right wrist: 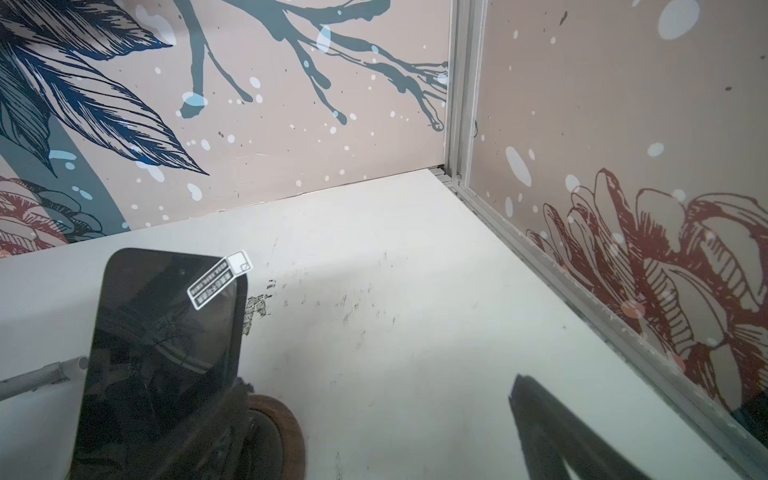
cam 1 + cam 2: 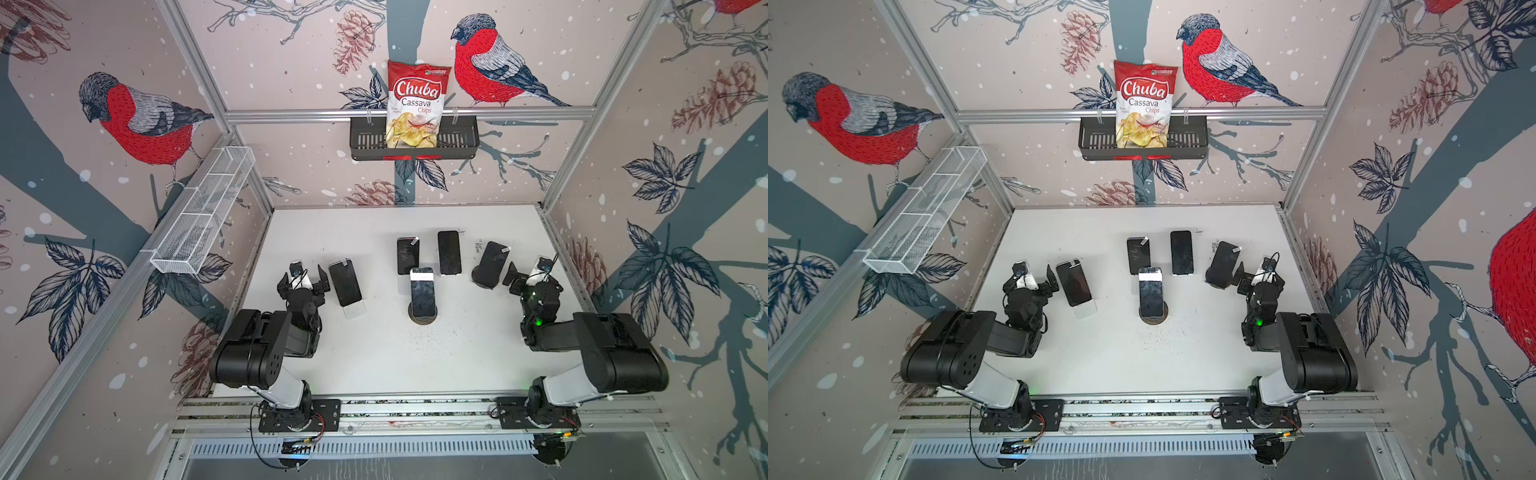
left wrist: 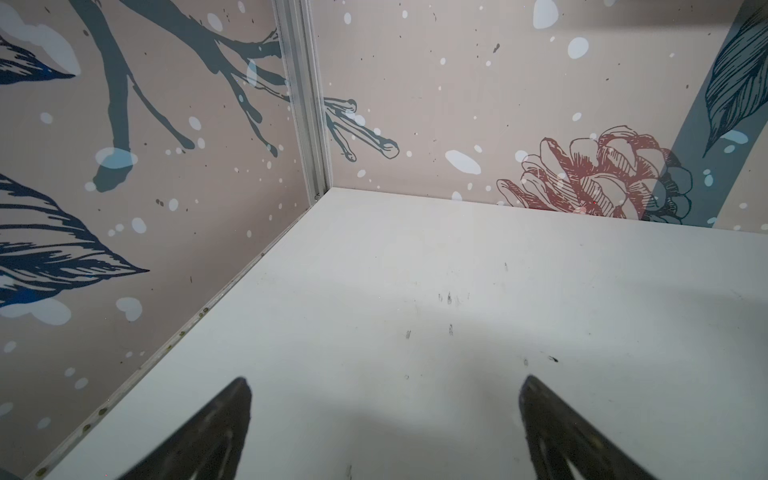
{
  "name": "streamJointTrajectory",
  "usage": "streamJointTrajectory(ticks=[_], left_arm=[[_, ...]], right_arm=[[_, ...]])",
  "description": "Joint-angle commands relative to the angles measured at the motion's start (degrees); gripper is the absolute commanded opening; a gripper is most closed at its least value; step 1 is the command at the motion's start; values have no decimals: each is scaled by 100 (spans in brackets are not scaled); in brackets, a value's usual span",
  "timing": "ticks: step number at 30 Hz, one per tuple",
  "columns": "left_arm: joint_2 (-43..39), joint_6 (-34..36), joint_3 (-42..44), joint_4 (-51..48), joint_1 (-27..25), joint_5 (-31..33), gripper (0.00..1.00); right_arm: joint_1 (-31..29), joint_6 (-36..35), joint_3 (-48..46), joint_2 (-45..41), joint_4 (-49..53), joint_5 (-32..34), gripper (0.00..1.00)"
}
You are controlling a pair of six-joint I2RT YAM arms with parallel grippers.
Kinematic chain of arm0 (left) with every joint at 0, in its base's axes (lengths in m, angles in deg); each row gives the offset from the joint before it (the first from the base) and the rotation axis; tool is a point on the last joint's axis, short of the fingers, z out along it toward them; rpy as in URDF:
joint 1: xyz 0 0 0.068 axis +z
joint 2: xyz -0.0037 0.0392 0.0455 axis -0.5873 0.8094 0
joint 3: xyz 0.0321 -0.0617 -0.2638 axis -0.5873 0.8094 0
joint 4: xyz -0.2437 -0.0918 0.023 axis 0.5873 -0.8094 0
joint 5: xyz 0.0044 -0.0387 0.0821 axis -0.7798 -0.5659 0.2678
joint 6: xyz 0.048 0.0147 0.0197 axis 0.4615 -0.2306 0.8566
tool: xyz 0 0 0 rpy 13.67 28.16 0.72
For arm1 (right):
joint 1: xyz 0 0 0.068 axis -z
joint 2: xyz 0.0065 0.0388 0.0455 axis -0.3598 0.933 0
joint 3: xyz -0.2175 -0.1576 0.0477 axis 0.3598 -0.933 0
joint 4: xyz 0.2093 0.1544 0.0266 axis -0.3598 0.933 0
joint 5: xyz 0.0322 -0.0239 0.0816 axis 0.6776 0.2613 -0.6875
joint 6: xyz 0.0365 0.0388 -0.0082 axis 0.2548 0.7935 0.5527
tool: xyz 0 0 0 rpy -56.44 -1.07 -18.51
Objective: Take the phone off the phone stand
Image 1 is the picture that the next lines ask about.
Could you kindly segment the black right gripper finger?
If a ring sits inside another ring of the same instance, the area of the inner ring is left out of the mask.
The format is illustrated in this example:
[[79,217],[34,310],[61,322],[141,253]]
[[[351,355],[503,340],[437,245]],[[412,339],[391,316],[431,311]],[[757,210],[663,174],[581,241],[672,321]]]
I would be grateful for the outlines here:
[[531,479],[649,479],[533,377],[508,401]]

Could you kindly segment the black phone with label sticker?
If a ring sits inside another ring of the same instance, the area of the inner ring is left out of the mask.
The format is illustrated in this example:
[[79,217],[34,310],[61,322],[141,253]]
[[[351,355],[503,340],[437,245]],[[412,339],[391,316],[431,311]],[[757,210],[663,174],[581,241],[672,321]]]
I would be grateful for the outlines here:
[[233,477],[247,292],[221,257],[124,248],[109,258],[70,478]]

